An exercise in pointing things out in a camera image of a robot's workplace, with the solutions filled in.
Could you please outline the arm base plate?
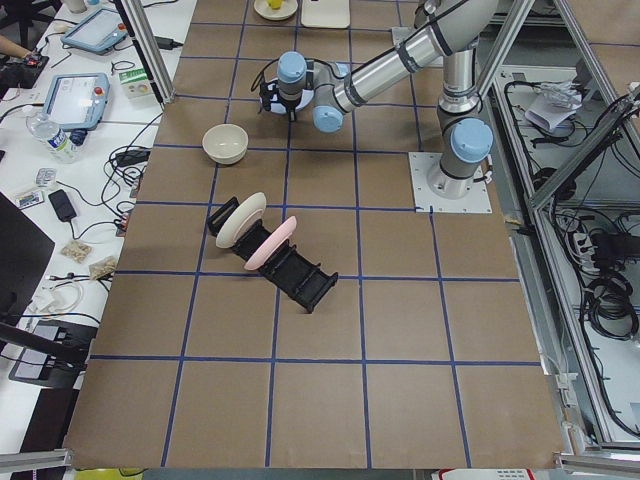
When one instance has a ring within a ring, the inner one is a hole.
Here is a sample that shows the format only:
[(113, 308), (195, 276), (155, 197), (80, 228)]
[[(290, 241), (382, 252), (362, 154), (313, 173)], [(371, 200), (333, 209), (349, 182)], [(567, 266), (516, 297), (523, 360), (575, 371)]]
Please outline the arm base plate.
[(442, 154), (409, 152), (409, 171), (417, 213), (491, 214), (487, 181), (481, 165), (470, 178), (457, 180), (440, 169)]

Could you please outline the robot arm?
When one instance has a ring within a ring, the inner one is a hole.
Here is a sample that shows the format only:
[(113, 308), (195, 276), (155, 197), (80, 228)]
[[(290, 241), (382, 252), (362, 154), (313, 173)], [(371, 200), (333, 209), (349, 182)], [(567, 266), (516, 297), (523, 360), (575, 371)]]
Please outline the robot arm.
[(490, 127), (477, 116), (481, 97), (475, 52), (479, 34), (497, 7), (495, 1), (424, 1), (416, 9), (408, 37), (355, 69), (287, 51), (272, 63), (275, 79), (258, 74), (251, 88), (259, 93), (262, 110), (279, 103), (291, 121), (303, 92), (313, 92), (315, 127), (335, 133), (347, 114), (442, 59), (438, 115), (445, 149), (436, 171), (447, 180), (467, 181), (493, 145)]

